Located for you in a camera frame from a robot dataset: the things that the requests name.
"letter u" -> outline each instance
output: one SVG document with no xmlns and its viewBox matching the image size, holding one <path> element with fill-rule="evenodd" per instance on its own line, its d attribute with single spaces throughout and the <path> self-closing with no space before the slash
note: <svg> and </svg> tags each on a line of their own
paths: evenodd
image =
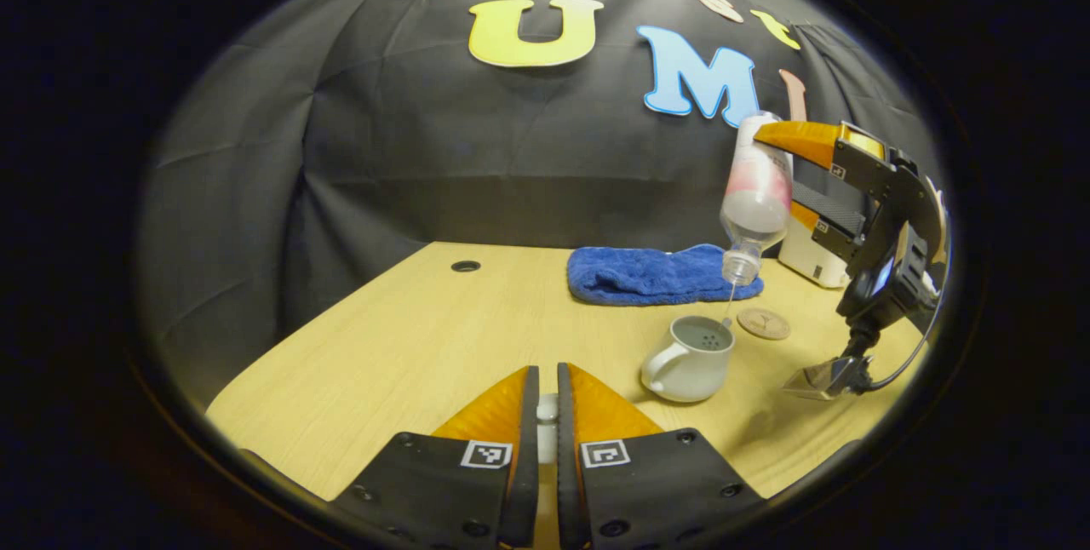
<svg viewBox="0 0 1090 550">
<path fill-rule="evenodd" d="M 553 41 L 532 42 L 519 38 L 522 12 L 532 0 L 499 0 L 470 8 L 476 15 L 470 30 L 470 52 L 479 60 L 497 66 L 548 66 L 579 61 L 594 47 L 594 12 L 604 4 L 595 0 L 550 0 L 564 17 L 560 37 Z"/>
</svg>

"blue towel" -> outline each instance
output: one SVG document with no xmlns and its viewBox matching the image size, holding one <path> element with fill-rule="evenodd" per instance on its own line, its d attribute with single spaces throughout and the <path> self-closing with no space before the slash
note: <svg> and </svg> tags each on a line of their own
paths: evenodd
<svg viewBox="0 0 1090 550">
<path fill-rule="evenodd" d="M 725 302 L 730 283 L 723 278 L 723 247 L 700 244 L 688 250 L 581 247 L 568 259 L 568 286 L 576 298 L 603 306 L 661 306 Z M 750 298 L 764 290 L 762 279 L 735 290 Z"/>
</svg>

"wooden coaster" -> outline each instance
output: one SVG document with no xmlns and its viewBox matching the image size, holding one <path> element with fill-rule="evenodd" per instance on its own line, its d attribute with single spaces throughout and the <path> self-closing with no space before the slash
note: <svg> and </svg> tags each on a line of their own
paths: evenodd
<svg viewBox="0 0 1090 550">
<path fill-rule="evenodd" d="M 791 333 L 790 325 L 771 310 L 750 308 L 738 313 L 738 325 L 765 340 L 785 340 Z"/>
</svg>

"ceramic mug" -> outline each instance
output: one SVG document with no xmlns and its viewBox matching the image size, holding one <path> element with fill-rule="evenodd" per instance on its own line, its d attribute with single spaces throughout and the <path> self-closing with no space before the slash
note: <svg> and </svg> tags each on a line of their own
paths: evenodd
<svg viewBox="0 0 1090 550">
<path fill-rule="evenodd" d="M 719 321 L 685 316 L 671 321 L 661 347 L 643 360 L 640 380 L 658 396 L 691 403 L 723 387 L 735 333 Z"/>
</svg>

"foam letter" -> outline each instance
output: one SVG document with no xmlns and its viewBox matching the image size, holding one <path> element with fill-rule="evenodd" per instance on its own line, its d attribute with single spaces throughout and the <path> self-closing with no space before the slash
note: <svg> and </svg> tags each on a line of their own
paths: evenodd
<svg viewBox="0 0 1090 550">
<path fill-rule="evenodd" d="M 742 14 L 739 14 L 735 10 L 735 5 L 730 4 L 728 0 L 700 0 L 700 2 L 704 3 L 704 7 L 708 10 L 722 15 L 722 17 L 734 20 L 734 22 L 739 24 L 742 23 Z"/>
<path fill-rule="evenodd" d="M 470 52 L 497 66 L 548 66 L 579 61 L 594 47 L 594 12 L 604 4 L 593 0 L 550 0 L 564 17 L 560 37 L 530 42 L 519 38 L 519 19 L 532 0 L 482 2 L 470 8 L 476 15 L 470 30 Z"/>
<path fill-rule="evenodd" d="M 760 17 L 761 22 L 764 22 L 764 27 L 772 34 L 772 37 L 779 39 L 779 41 L 784 41 L 786 45 L 794 47 L 794 49 L 802 49 L 799 41 L 795 41 L 795 39 L 787 37 L 787 26 L 783 26 L 778 20 L 772 17 L 772 14 L 766 14 L 765 12 L 758 10 L 751 10 L 750 13 Z"/>
<path fill-rule="evenodd" d="M 798 123 L 807 122 L 807 100 L 806 93 L 807 87 L 802 85 L 802 81 L 796 76 L 795 73 L 788 72 L 787 69 L 779 70 L 779 77 L 783 77 L 784 84 L 787 84 L 787 105 L 790 108 L 791 115 L 790 119 Z"/>
<path fill-rule="evenodd" d="M 646 107 L 665 114 L 688 114 L 692 111 L 692 102 L 681 96 L 683 80 L 705 119 L 715 115 L 724 91 L 727 93 L 727 107 L 723 119 L 731 126 L 738 127 L 744 117 L 758 111 L 750 57 L 720 47 L 712 58 L 712 65 L 705 65 L 689 41 L 674 30 L 638 26 L 635 32 L 651 42 L 655 69 L 655 89 L 643 96 Z"/>
</svg>

